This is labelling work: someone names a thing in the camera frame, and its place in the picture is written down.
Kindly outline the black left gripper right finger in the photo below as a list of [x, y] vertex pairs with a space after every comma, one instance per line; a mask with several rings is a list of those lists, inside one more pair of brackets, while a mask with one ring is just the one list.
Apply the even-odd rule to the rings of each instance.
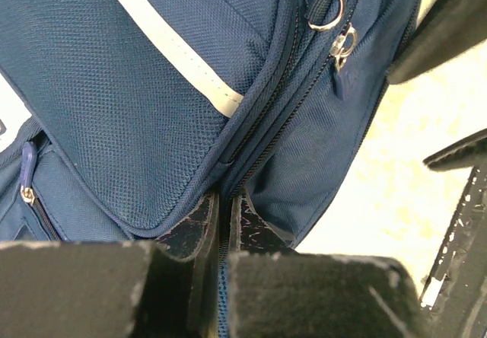
[[258, 216], [245, 195], [231, 207], [229, 337], [424, 337], [415, 286], [387, 257], [304, 254]]

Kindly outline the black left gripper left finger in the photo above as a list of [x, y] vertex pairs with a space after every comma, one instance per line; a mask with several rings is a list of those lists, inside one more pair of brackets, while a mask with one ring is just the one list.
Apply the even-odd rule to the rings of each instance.
[[218, 335], [218, 211], [207, 192], [155, 240], [131, 337]]

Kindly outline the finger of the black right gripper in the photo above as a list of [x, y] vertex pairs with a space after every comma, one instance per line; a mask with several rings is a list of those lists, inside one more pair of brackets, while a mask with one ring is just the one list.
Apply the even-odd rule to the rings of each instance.
[[431, 171], [451, 171], [486, 163], [486, 129], [473, 133], [423, 160]]
[[387, 75], [413, 79], [486, 40], [486, 0], [435, 0]]

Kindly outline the navy blue student backpack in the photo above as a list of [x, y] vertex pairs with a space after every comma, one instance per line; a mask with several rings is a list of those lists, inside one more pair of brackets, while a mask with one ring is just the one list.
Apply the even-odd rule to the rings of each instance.
[[337, 194], [420, 0], [1, 0], [1, 335], [131, 337], [155, 240], [219, 197], [290, 247]]

